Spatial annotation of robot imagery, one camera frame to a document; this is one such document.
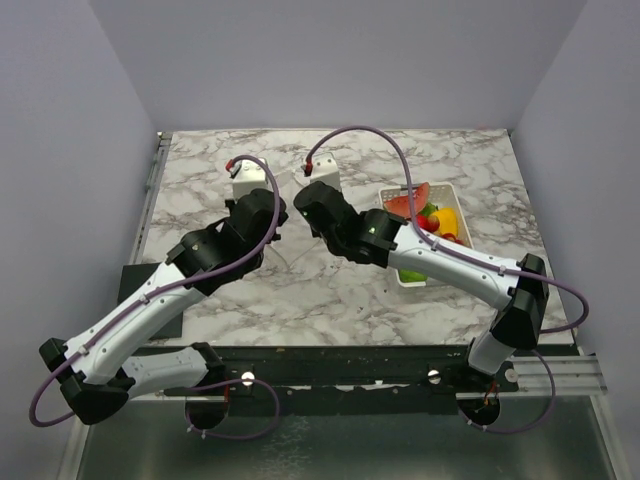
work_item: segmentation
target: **marble tabletop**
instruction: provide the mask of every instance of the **marble tabletop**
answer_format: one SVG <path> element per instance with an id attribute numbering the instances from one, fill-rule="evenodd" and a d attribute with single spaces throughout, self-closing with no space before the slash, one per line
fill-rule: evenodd
<path id="1" fill-rule="evenodd" d="M 275 173 L 289 221 L 282 240 L 267 247 L 257 271 L 219 289 L 184 314 L 187 345 L 439 345 L 468 343 L 495 311 L 449 286 L 401 290 L 393 271 L 349 263 L 329 254 L 293 208 L 307 184 L 302 159 L 326 130 L 229 130 L 173 135 L 143 261 L 163 261 L 181 236 L 226 215 L 231 185 L 226 162 L 239 154 L 264 157 Z M 504 130 L 388 131 L 411 165 L 414 181 L 451 182 L 476 249 L 546 259 L 518 164 Z M 370 133 L 332 139 L 345 197 L 357 210 L 379 207 L 378 190 L 405 183 L 400 162 Z M 566 323 L 552 289 L 543 327 Z M 545 343 L 572 343 L 569 332 Z"/>

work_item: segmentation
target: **basket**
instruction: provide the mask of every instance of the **basket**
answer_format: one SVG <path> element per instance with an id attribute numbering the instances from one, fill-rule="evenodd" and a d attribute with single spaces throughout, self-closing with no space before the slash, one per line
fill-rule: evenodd
<path id="1" fill-rule="evenodd" d="M 416 186 L 418 186 L 421 184 L 421 182 L 416 182 L 415 184 Z M 381 188 L 378 192 L 378 195 L 380 198 L 380 205 L 383 206 L 384 202 L 387 202 L 401 195 L 407 195 L 407 187 L 399 185 L 396 187 Z M 469 228 L 467 227 L 467 222 L 465 221 L 464 215 L 462 214 L 460 202 L 458 201 L 458 197 L 456 195 L 455 189 L 453 188 L 453 185 L 449 182 L 429 182 L 429 202 L 438 206 L 438 208 L 453 208 L 456 213 L 456 218 L 458 219 L 458 238 L 462 240 L 467 247 L 473 248 L 473 241 L 471 240 L 471 235 L 469 234 Z M 393 275 L 398 285 L 400 285 L 400 287 L 402 288 L 433 287 L 444 285 L 443 282 L 440 282 L 439 280 L 431 277 L 427 277 L 426 282 L 402 282 L 400 280 L 398 271 L 395 269 L 393 270 Z"/>

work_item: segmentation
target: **wall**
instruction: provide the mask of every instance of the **wall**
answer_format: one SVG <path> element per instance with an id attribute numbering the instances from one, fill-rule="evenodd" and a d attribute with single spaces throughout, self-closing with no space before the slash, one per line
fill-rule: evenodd
<path id="1" fill-rule="evenodd" d="M 85 0 L 4 2 L 0 46 L 0 476 L 47 479 L 69 426 L 27 419 L 38 347 L 112 308 L 157 136 Z"/>
<path id="2" fill-rule="evenodd" d="M 92 0 L 162 130 L 514 127 L 584 0 Z"/>
<path id="3" fill-rule="evenodd" d="M 639 24 L 637 0 L 590 0 L 514 145 L 554 271 L 591 299 L 579 340 L 598 352 L 640 478 Z"/>

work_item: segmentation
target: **watermelon slice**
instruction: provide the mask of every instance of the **watermelon slice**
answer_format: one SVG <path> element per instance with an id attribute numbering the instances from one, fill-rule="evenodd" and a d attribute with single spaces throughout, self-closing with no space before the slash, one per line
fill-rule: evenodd
<path id="1" fill-rule="evenodd" d="M 413 199 L 416 206 L 416 213 L 420 212 L 427 206 L 429 200 L 429 184 L 423 183 L 413 191 Z M 384 202 L 384 208 L 396 215 L 404 218 L 411 218 L 409 213 L 409 196 L 403 195 Z"/>

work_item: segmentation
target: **yellow bell pepper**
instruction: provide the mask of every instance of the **yellow bell pepper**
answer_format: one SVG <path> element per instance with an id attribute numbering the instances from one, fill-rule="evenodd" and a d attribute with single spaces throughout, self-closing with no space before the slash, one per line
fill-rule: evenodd
<path id="1" fill-rule="evenodd" d="M 453 208 L 441 208 L 431 215 L 435 215 L 440 220 L 440 228 L 436 231 L 436 235 L 442 236 L 445 233 L 451 233 L 456 238 L 458 237 L 458 219 Z"/>

